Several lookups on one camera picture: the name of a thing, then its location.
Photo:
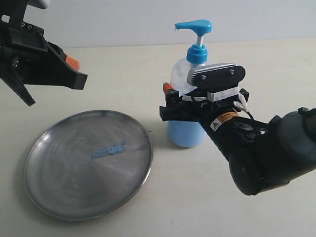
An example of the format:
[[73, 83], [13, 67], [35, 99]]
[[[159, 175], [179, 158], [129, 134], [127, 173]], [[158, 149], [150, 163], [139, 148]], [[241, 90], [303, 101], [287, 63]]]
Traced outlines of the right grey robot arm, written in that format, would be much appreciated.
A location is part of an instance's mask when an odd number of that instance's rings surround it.
[[247, 196], [279, 188], [316, 168], [316, 111], [301, 107], [268, 123], [241, 117], [236, 97], [200, 100], [202, 91], [183, 100], [163, 84], [163, 121], [198, 122], [229, 164], [237, 188]]

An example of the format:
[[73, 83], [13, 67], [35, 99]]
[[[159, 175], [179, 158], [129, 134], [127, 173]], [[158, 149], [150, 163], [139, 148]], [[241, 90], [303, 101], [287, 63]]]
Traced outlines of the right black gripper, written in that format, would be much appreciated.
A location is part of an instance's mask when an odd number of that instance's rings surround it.
[[179, 91], [168, 82], [162, 88], [166, 104], [159, 107], [162, 121], [199, 122], [227, 160], [231, 177], [243, 194], [257, 195], [272, 188], [269, 126], [252, 115], [239, 115], [246, 107], [248, 91], [241, 89], [236, 96], [210, 102], [194, 90], [190, 93], [192, 102], [176, 104]]

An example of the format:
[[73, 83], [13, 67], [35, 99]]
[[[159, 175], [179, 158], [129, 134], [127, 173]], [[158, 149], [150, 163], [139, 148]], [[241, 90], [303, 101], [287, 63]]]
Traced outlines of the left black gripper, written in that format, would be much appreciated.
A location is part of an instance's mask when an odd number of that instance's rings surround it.
[[48, 0], [2, 0], [0, 2], [0, 78], [28, 105], [35, 101], [17, 74], [18, 67], [38, 61], [47, 53], [44, 85], [83, 90], [87, 74], [79, 72], [80, 62], [57, 45], [45, 41], [44, 30], [24, 21], [26, 7], [49, 7]]

